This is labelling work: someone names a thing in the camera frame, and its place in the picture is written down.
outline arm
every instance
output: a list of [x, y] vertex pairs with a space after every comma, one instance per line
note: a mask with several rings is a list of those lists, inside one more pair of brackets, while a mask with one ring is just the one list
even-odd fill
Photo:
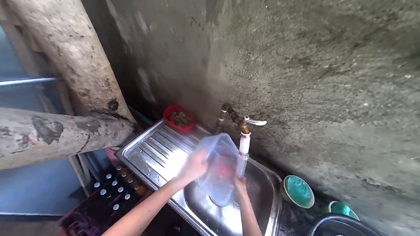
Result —
[[241, 206], [242, 233], [244, 236], [262, 236], [251, 201], [247, 192], [245, 178], [235, 179], [236, 195]]
[[140, 236], [171, 197], [207, 171], [204, 150], [188, 156], [179, 174], [138, 204], [102, 236]]

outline red plastic bowl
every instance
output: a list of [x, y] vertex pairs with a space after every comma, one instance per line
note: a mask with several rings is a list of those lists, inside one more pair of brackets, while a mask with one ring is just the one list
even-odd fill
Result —
[[[171, 112], [173, 111], [175, 112], [182, 111], [186, 115], [191, 116], [191, 121], [188, 123], [187, 127], [182, 128], [180, 126], [177, 126], [170, 120]], [[165, 118], [166, 122], [168, 123], [170, 127], [179, 131], [180, 133], [189, 134], [192, 132], [192, 129], [194, 128], [195, 117], [191, 114], [191, 112], [189, 112], [187, 109], [183, 108], [182, 106], [174, 105], [174, 106], [167, 107], [165, 111], [163, 112], [163, 117]]]

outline human hand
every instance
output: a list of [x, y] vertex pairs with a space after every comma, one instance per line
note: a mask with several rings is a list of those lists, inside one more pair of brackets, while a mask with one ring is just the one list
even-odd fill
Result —
[[238, 194], [238, 197], [247, 197], [248, 196], [247, 179], [235, 177], [234, 183], [235, 183], [235, 189], [236, 189], [236, 193]]
[[208, 168], [207, 151], [205, 149], [196, 151], [188, 155], [186, 161], [179, 171], [177, 178], [189, 184], [190, 182], [204, 175]]

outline clear plastic container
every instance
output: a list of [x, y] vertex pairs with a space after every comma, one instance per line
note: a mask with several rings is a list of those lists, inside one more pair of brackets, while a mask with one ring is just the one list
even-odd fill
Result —
[[239, 150], [226, 133], [203, 138], [196, 150], [203, 148], [208, 153], [209, 167], [197, 182], [214, 204], [225, 207], [229, 205], [234, 190]]

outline white faucet handle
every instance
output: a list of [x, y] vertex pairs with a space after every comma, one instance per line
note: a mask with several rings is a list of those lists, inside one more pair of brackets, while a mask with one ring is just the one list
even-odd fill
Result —
[[251, 118], [249, 118], [248, 115], [244, 116], [244, 121], [246, 123], [250, 123], [256, 126], [263, 126], [267, 123], [267, 121], [256, 121], [256, 120], [252, 120]]

